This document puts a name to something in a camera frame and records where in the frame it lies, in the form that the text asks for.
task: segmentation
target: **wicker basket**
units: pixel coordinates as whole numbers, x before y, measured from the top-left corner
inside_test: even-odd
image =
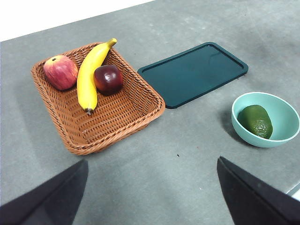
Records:
[[[80,67],[85,56],[97,44],[100,42],[63,55]],[[111,96],[98,92],[97,107],[90,116],[78,104],[76,85],[67,91],[58,91],[45,79],[43,65],[46,60],[36,63],[31,74],[66,148],[74,154],[100,152],[145,128],[164,112],[163,99],[114,48],[109,51],[103,65],[115,64],[123,74],[124,86]]]

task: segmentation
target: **light blue bowl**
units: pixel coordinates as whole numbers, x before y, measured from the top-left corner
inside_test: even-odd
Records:
[[[239,113],[249,105],[261,105],[267,111],[273,126],[270,139],[252,134],[238,122]],[[261,148],[284,144],[293,139],[300,130],[300,118],[296,110],[283,99],[263,92],[250,92],[239,96],[232,105],[231,119],[233,128],[244,141]]]

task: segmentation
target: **apple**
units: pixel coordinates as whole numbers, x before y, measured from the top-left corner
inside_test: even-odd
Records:
[[[76,64],[65,55],[56,55],[44,64],[46,79],[57,90],[71,88],[77,81],[78,68]]]
[[[103,95],[117,93],[123,86],[123,75],[116,65],[98,67],[94,72],[94,82]]]

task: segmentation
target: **tray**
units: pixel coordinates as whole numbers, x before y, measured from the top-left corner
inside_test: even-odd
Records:
[[[246,74],[248,66],[216,43],[206,42],[142,67],[138,73],[177,108]]]

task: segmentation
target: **avocado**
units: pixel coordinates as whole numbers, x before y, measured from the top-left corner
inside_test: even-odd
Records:
[[[238,115],[240,124],[252,134],[269,139],[273,132],[271,119],[260,105],[250,105]]]

